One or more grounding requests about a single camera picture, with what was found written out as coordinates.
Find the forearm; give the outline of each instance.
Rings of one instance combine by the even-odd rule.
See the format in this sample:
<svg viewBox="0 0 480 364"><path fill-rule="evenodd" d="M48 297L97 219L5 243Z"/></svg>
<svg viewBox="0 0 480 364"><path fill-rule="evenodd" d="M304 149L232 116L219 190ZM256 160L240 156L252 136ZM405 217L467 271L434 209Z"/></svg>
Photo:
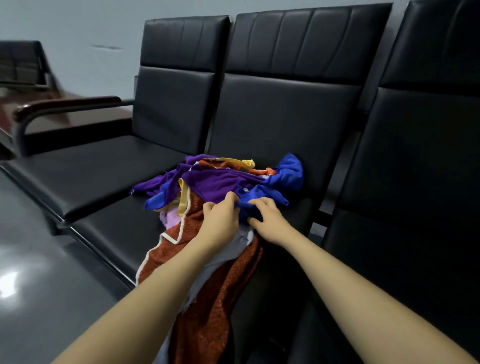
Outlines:
<svg viewBox="0 0 480 364"><path fill-rule="evenodd" d="M476 363L426 320L303 235L292 232L283 245L366 364Z"/></svg>
<svg viewBox="0 0 480 364"><path fill-rule="evenodd" d="M212 252L193 239L83 335L54 364L151 363Z"/></svg>

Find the left hand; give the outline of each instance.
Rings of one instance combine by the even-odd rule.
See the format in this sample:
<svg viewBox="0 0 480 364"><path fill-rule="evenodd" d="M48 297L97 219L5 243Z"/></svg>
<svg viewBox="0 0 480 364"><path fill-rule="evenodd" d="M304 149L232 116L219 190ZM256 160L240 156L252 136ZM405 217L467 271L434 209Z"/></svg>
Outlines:
<svg viewBox="0 0 480 364"><path fill-rule="evenodd" d="M239 200L234 192L228 192L222 202L204 204L204 221L197 238L211 244L214 253L219 252L239 231L240 209L234 208Z"/></svg>

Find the pile of clothes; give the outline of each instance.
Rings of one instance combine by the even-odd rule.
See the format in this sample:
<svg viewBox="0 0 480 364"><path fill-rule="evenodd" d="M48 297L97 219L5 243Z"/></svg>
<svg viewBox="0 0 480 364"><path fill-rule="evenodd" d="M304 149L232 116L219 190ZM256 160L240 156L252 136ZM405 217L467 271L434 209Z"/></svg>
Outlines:
<svg viewBox="0 0 480 364"><path fill-rule="evenodd" d="M240 198L240 229L225 248L204 267L189 290L175 323L154 363L216 363L228 341L228 315L254 272L262 247L248 217L261 219L248 201L272 198L287 206L282 193L303 185L300 161L287 154L276 168L255 169L253 160L217 158L201 154L187 157L175 170L139 183L131 194L149 198L145 208L160 213L166 231L148 251L137 271L137 285L191 241L202 225L204 202L219 203L227 192Z"/></svg>

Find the pink cloth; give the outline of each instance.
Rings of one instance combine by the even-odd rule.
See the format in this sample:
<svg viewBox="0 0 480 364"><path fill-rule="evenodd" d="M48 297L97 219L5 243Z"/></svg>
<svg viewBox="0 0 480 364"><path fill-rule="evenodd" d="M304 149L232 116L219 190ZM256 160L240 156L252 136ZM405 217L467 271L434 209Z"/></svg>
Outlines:
<svg viewBox="0 0 480 364"><path fill-rule="evenodd" d="M181 217L179 216L178 206L171 207L167 211L160 211L160 221L167 229L180 224Z"/></svg>

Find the brown towel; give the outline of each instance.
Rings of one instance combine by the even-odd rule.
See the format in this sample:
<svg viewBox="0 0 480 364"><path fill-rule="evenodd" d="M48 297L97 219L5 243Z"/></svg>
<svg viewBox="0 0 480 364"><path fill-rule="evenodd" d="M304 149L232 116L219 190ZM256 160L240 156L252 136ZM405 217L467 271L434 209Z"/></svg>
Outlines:
<svg viewBox="0 0 480 364"><path fill-rule="evenodd" d="M203 200L190 191L182 223L164 234L180 242L172 244L160 236L161 244L151 249L137 274L141 283L156 268L182 250L198 233L203 219ZM175 321L168 350L174 364L217 363L228 340L228 315L241 290L254 272L263 249L255 235L252 243L233 261L220 266L205 283L187 311Z"/></svg>

